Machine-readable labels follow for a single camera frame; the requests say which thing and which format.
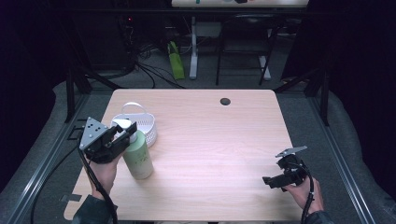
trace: human hand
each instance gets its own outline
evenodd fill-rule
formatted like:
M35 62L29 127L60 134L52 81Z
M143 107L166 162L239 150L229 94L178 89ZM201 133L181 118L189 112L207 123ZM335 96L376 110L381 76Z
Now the human hand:
M90 167L92 171L95 173L97 180L101 183L107 194L110 194L110 191L113 188L114 180L116 179L117 174L117 164L119 163L119 160L123 153L124 152L122 152L117 158L109 163L98 164L94 161L90 162ZM97 199L103 200L103 195L96 190L96 186L91 182L91 180L90 183L92 188L92 196Z
M320 184L315 179L312 178L314 181L314 200L311 203L311 206L308 209L308 214L312 214L317 211L324 211L324 204L323 198L320 192ZM287 190L291 196L293 196L294 201L304 209L306 200L308 198L310 184L309 184L309 177L307 177L304 182L299 186L287 185L283 187L283 189Z

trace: white basket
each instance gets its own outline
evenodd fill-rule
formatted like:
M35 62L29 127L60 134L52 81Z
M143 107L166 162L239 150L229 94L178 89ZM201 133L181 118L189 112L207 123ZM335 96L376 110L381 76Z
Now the white basket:
M144 113L125 114L124 109L128 105L137 106L142 109ZM113 118L113 120L114 119L128 119L132 123L136 122L137 130L140 130L146 136L146 142L148 144L148 147L151 147L155 143L155 140L157 139L155 118L152 114L149 114L146 111L145 107L143 107L142 105L135 102L126 103L121 109L121 114L118 114L116 117ZM117 126L117 123L113 120L111 120L111 126Z

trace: sleeve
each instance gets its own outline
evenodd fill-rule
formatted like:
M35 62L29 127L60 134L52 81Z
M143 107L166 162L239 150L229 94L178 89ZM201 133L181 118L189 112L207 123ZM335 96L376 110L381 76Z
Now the sleeve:
M88 195L73 216L72 224L107 224L110 219L106 201Z
M317 211L306 217L305 224L334 224L334 222L327 212Z

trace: basket handle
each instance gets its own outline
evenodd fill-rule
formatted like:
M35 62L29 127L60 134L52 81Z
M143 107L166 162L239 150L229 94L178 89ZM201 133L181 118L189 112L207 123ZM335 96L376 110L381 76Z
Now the basket handle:
M140 104L138 104L138 103L135 103L135 102L128 102L128 103L126 103L125 105L122 106L122 109L121 109L121 113L122 113L122 114L124 114L124 109L125 109L128 105L134 105L134 106L140 107L140 108L145 112L145 114L148 113L148 112L146 111L145 107L143 107L142 105L140 105Z

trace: light green bottle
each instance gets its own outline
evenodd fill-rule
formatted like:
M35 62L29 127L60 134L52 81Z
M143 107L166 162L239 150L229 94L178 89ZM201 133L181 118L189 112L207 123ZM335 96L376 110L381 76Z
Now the light green bottle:
M130 137L130 143L123 154L129 172L135 179L145 179L154 170L151 157L149 155L146 136L137 130Z

